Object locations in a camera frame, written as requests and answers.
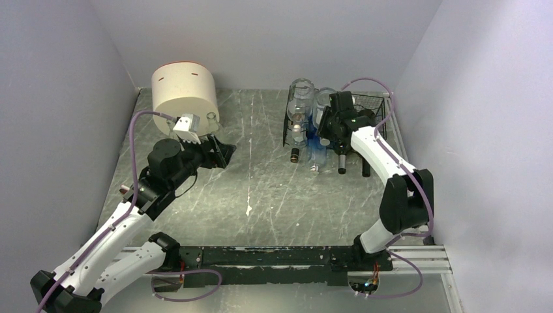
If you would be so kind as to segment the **dark green wine bottle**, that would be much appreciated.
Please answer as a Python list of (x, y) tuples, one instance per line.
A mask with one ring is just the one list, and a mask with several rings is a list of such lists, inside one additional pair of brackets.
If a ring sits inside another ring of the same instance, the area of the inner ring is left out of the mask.
[(338, 173), (340, 175), (344, 175), (347, 172), (346, 160), (349, 151), (350, 147), (343, 143), (336, 145), (334, 148), (334, 152), (338, 156)]

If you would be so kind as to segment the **olive wine bottle white label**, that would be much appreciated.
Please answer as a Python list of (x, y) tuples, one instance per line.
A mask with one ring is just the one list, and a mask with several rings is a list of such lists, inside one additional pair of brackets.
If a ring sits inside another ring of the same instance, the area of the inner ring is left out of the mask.
[[(370, 109), (363, 109), (359, 112), (362, 116), (368, 117), (368, 125), (369, 126), (376, 126), (376, 114), (370, 110)], [(362, 176), (363, 177), (370, 177), (371, 176), (371, 167), (368, 161), (362, 157), (360, 154), (358, 154), (360, 159), (362, 160)]]

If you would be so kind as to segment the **clear bottle silver cap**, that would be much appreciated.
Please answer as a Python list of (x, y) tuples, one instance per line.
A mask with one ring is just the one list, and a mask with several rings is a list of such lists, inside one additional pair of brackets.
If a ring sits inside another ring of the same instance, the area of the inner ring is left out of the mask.
[(319, 128), (323, 111), (330, 106), (330, 95), (333, 93), (336, 93), (336, 90), (329, 87), (323, 87), (315, 92), (312, 107), (312, 123), (315, 129)]

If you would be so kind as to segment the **clear bottle white cap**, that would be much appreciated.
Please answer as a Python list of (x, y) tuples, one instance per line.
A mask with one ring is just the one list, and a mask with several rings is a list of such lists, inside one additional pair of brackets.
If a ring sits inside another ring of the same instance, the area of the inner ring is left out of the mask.
[(312, 114), (315, 87), (306, 78), (297, 78), (289, 88), (287, 116), (291, 122), (292, 138), (295, 142), (304, 140), (305, 123)]

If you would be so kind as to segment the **clear bottle black gold label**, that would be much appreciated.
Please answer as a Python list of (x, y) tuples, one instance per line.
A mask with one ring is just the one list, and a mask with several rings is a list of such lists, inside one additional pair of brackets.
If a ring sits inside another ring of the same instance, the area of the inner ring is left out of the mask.
[(298, 163), (301, 148), (305, 145), (305, 136), (301, 128), (294, 128), (291, 131), (291, 153), (290, 162)]

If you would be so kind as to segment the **clear open-neck glass bottle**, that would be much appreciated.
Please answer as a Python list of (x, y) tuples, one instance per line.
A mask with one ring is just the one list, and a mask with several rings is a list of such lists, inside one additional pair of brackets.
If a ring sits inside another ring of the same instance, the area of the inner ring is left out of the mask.
[(206, 119), (208, 122), (208, 131), (210, 134), (215, 135), (222, 130), (222, 125), (220, 124), (218, 115), (215, 112), (209, 112), (206, 115)]

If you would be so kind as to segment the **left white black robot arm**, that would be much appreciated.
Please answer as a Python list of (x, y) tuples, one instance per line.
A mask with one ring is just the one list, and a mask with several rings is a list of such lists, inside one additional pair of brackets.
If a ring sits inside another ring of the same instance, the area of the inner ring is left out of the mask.
[(120, 251), (176, 199), (175, 191), (199, 168), (222, 168), (236, 150), (214, 135), (199, 142), (162, 139), (148, 165), (111, 217), (67, 261), (31, 279), (38, 312), (100, 312), (116, 294), (151, 271), (172, 271), (180, 245), (165, 233), (151, 236), (137, 252), (114, 262)]

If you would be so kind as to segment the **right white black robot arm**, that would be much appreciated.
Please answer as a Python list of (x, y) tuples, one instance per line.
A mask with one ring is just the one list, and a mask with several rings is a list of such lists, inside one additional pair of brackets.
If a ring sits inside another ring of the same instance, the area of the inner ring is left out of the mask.
[(379, 218), (354, 241), (352, 262), (367, 270), (375, 264), (377, 254), (401, 236), (423, 237), (433, 229), (434, 179), (428, 170), (418, 170), (404, 160), (383, 139), (380, 125), (355, 107), (353, 95), (340, 91), (329, 96), (317, 134), (335, 144), (349, 147), (369, 164), (383, 183)]

